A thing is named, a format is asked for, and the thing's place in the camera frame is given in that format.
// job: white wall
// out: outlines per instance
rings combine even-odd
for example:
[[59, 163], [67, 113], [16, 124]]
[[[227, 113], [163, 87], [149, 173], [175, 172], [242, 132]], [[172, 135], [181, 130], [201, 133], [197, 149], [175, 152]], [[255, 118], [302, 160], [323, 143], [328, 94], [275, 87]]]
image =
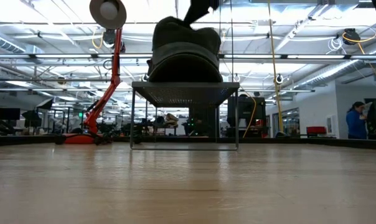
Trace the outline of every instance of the white wall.
[[366, 98], [376, 98], [376, 87], [373, 85], [336, 85], [337, 113], [339, 123], [339, 138], [347, 139], [348, 127], [345, 116], [356, 101], [364, 102]]
[[[315, 93], [299, 93], [294, 96], [293, 101], [282, 101], [282, 111], [299, 108], [300, 133], [306, 134], [308, 126], [326, 127], [328, 116], [337, 116], [336, 85], [335, 81], [327, 84], [326, 87], [315, 88]], [[271, 115], [271, 128], [273, 127], [272, 115], [278, 113], [277, 106], [267, 106], [266, 114]], [[337, 124], [335, 127], [336, 136], [339, 135]]]

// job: shelf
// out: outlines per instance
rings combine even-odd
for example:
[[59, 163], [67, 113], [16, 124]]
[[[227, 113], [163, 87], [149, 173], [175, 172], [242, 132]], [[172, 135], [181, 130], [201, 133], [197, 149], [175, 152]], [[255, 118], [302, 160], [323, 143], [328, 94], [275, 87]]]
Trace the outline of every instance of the shelf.
[[131, 84], [143, 98], [155, 107], [208, 106], [218, 107], [235, 93], [240, 85], [227, 83], [149, 83]]

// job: blue shirt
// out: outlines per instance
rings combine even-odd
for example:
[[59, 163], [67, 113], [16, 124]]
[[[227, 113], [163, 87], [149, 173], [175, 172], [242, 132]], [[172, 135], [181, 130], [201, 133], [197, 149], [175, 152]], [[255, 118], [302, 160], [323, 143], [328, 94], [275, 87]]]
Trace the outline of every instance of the blue shirt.
[[367, 139], [367, 130], [365, 128], [365, 120], [360, 119], [360, 113], [352, 110], [345, 116], [345, 121], [349, 126], [349, 134], [359, 139]]

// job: woman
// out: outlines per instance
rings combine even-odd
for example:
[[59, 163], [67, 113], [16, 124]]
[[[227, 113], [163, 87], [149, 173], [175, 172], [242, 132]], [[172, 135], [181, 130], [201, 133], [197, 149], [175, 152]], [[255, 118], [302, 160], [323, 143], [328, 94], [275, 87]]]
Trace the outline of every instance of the woman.
[[349, 126], [349, 139], [367, 139], [365, 128], [367, 117], [362, 114], [364, 105], [363, 102], [355, 102], [345, 116], [345, 121]]

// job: fluorescent light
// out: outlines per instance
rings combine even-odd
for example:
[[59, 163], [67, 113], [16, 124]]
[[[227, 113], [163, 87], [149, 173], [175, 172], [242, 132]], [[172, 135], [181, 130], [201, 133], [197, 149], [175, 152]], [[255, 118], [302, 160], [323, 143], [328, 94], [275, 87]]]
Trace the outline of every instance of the fluorescent light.
[[70, 97], [70, 96], [57, 96], [57, 97], [60, 98], [60, 99], [63, 99], [63, 100], [67, 100], [67, 101], [75, 101], [75, 100], [77, 100], [76, 98]]
[[343, 59], [345, 55], [289, 55], [289, 59]]
[[41, 94], [45, 95], [45, 96], [50, 96], [50, 97], [53, 97], [53, 95], [51, 95], [50, 93], [46, 93], [46, 92], [40, 92]]
[[98, 54], [99, 52], [95, 49], [89, 49], [90, 51], [94, 51], [96, 54]]
[[[113, 54], [99, 54], [98, 58], [112, 58]], [[151, 58], [152, 54], [120, 54], [120, 58]]]
[[63, 91], [63, 89], [32, 89], [33, 91]]
[[351, 59], [376, 59], [376, 55], [353, 55]]
[[22, 89], [22, 88], [0, 88], [0, 91], [29, 91], [28, 89]]
[[0, 54], [0, 58], [30, 58], [26, 54]]
[[120, 54], [120, 58], [151, 58], [152, 54]]
[[99, 58], [112, 58], [113, 54], [99, 54]]
[[[258, 89], [245, 89], [246, 91], [257, 91], [257, 92], [262, 92], [262, 93], [274, 93], [275, 90], [258, 90]], [[311, 93], [311, 92], [314, 92], [315, 90], [283, 90], [283, 91], [280, 91], [281, 94], [285, 94], [285, 93]]]
[[64, 89], [65, 91], [95, 91], [96, 89]]
[[[226, 54], [224, 55], [224, 58], [254, 58], [254, 59], [264, 59], [264, 58], [273, 58], [272, 55], [250, 55], [250, 54], [238, 54], [238, 55], [232, 55], [232, 54]], [[281, 55], [275, 55], [275, 58], [281, 58]]]
[[6, 81], [6, 83], [22, 86], [22, 87], [31, 87], [32, 85], [26, 83], [26, 82], [20, 82], [20, 81]]
[[63, 55], [51, 55], [51, 54], [37, 54], [37, 58], [91, 58], [91, 55], [88, 54], [63, 54]]
[[103, 91], [93, 91], [92, 93], [96, 94], [99, 97], [102, 97], [104, 95]]

